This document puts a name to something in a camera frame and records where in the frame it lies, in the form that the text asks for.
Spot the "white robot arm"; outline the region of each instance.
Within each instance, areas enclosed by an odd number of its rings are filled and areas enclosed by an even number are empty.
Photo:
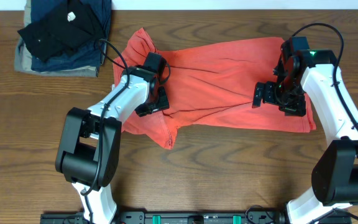
[[[143,65],[124,70],[119,84],[99,103],[87,110],[73,108],[67,114],[55,166],[78,191],[85,209],[84,218],[92,223],[111,223],[117,210],[109,183],[118,164],[121,124],[133,111],[144,116],[169,108],[165,89],[160,86],[165,65],[161,55],[149,53]],[[95,187],[89,190],[99,165],[99,144],[94,148],[80,139],[99,139],[102,114],[101,171]]]
[[[313,169],[312,187],[287,203],[289,223],[315,223],[335,208],[358,204],[358,165],[354,165],[358,158],[358,110],[339,67],[333,77],[336,62],[331,50],[310,50],[305,37],[291,37],[282,45],[274,70],[277,82],[258,83],[255,87],[254,108],[263,100],[298,116],[306,112],[306,92],[326,135],[328,148]]]
[[[332,86],[333,70],[332,64],[321,64],[313,68],[306,68],[301,80],[302,88],[309,95],[323,125],[327,146],[333,140],[339,140],[343,136],[348,136],[351,140],[358,140],[358,132],[353,128],[353,124]],[[339,89],[346,104],[355,119],[358,120],[358,110],[343,84],[340,69],[337,70],[336,76],[337,80],[341,82]],[[313,188],[310,187],[302,196],[288,202],[287,212],[290,223],[307,224],[331,212],[333,208],[350,206],[352,206],[350,203],[335,203],[331,206],[324,206],[316,198]]]

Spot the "red t-shirt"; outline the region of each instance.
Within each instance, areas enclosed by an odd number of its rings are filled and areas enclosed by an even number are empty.
[[[160,51],[145,30],[138,30],[122,56],[128,66],[142,65],[149,52],[167,60],[171,76],[164,86],[170,108],[141,118],[133,112],[122,130],[146,134],[165,149],[172,149],[178,129],[191,124],[295,133],[316,129],[307,95],[304,117],[285,116],[269,104],[252,109],[255,84],[276,81],[272,70],[282,43],[281,38],[268,37]],[[120,58],[115,61],[123,65]],[[122,68],[114,65],[115,83],[119,83],[121,73]]]

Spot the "black cable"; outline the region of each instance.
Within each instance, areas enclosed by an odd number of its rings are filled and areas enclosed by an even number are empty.
[[[92,209],[91,209],[91,205],[90,205],[90,201],[88,199],[88,196],[84,196],[85,198],[85,205],[89,211],[89,223],[90,224],[93,224],[93,212],[92,212]]]
[[[331,210],[331,211],[325,213],[323,216],[319,217],[318,219],[312,220],[312,221],[311,221],[311,224],[320,222],[321,220],[323,220],[323,219],[327,218],[328,216],[332,215],[333,213],[335,213],[335,211],[334,211],[334,210]]]
[[[333,210],[334,210],[335,212],[344,213],[344,214],[346,214],[348,217],[354,218],[355,220],[358,221],[358,216],[357,216],[357,215],[353,215],[352,213],[350,213],[350,212],[348,212],[348,211],[346,211],[346,210],[343,210],[343,209],[341,209],[341,208],[333,208]]]
[[[251,207],[249,207],[248,209],[247,209],[247,211],[246,211],[246,219],[248,220],[248,222],[249,223],[251,223],[251,224],[256,224],[256,223],[254,223],[253,221],[251,221],[249,218],[248,218],[248,211],[251,209],[251,208],[255,208],[255,207],[258,207],[258,208],[262,208],[262,209],[264,209],[264,207],[263,206],[261,206],[261,205],[253,205],[253,206],[251,206]],[[269,215],[269,213],[266,211],[266,210],[264,210],[264,212],[266,213],[266,215],[269,217],[269,219],[271,219],[272,221],[271,222],[268,222],[268,223],[266,223],[266,224],[271,224],[271,223],[274,223],[274,218],[273,217],[271,217],[270,215]]]
[[[98,41],[98,47],[99,47],[100,52],[103,54],[103,56],[104,56],[105,58],[107,58],[110,62],[112,62],[113,64],[117,65],[118,67],[125,69],[124,66],[118,64],[118,63],[115,62],[113,59],[111,59],[109,56],[107,56],[106,53],[104,53],[104,50],[103,50],[103,49],[101,48],[101,46],[100,46],[100,42],[104,42],[104,43],[108,44],[108,45],[109,45],[111,48],[113,48],[113,49],[115,49],[115,47],[114,47],[110,42],[108,42],[107,40],[100,39],[100,40]]]
[[[169,77],[171,76],[171,66],[169,66],[168,62],[167,62],[167,67],[168,67],[168,76],[162,81],[159,80],[160,85],[164,85],[168,81]]]
[[[347,107],[346,105],[346,102],[345,102],[345,99],[343,98],[342,96],[342,93],[341,91],[339,90],[339,87],[338,85],[340,84],[340,82],[337,82],[336,80],[336,71],[338,69],[338,66],[339,66],[339,62],[341,61],[341,58],[342,58],[342,53],[343,53],[343,48],[344,48],[344,41],[343,41],[343,37],[342,37],[342,34],[333,26],[329,25],[329,24],[325,24],[325,23],[322,23],[322,22],[316,22],[316,23],[312,23],[312,24],[308,24],[304,27],[302,27],[301,29],[299,29],[298,31],[296,31],[294,34],[292,34],[292,37],[296,36],[299,32],[301,32],[302,30],[308,28],[308,27],[311,27],[311,26],[324,26],[324,27],[328,27],[330,28],[331,30],[333,30],[339,37],[339,39],[341,40],[341,49],[339,51],[339,55],[338,55],[338,58],[335,62],[335,65],[334,65],[334,72],[333,72],[333,86],[335,87],[335,90],[336,90],[336,93],[338,95],[338,98],[339,100],[341,101],[342,103],[342,106],[343,108],[345,109],[348,117],[350,118],[350,120],[352,121],[352,124],[353,124],[353,127],[357,130],[358,132],[358,122],[356,121],[356,119],[353,117],[353,114],[352,112],[350,111],[349,107]]]
[[[274,92],[275,92],[275,93],[277,92],[277,87],[278,87],[277,85],[275,85],[275,87],[274,87]],[[277,102],[280,103],[281,105],[291,106],[291,105],[295,104],[294,100],[292,100],[291,102],[288,102],[288,103],[283,103],[283,102],[279,99],[279,97],[277,97],[277,94],[274,94],[274,97],[275,97],[275,99],[277,100]]]
[[[68,221],[69,224],[71,224],[71,222],[69,221],[69,219],[72,219],[72,218],[80,218],[81,215],[69,215],[67,216],[65,219],[63,219],[63,224],[66,224],[66,220]]]
[[[100,169],[101,169],[101,165],[102,165],[102,155],[103,155],[103,121],[104,121],[104,114],[106,114],[107,109],[110,107],[110,104],[113,100],[115,100],[126,88],[128,88],[129,86],[129,71],[128,71],[128,65],[124,59],[124,57],[120,54],[120,52],[117,50],[117,48],[115,48],[110,42],[108,42],[107,40],[104,39],[100,39],[98,46],[99,46],[99,50],[103,51],[100,47],[100,42],[104,42],[106,44],[108,44],[117,54],[118,56],[121,58],[122,62],[124,63],[124,69],[126,70],[127,73],[127,81],[125,82],[125,85],[123,88],[121,88],[107,103],[104,104],[103,106],[103,110],[102,113],[100,114],[100,120],[99,120],[99,155],[98,155],[98,166],[96,168],[96,173],[94,175],[94,179],[92,181],[92,184],[90,186],[90,188],[86,191],[86,192],[81,192],[82,196],[87,196],[89,195],[92,190],[95,188],[96,184],[98,183],[98,179],[99,179],[99,173],[100,173]]]

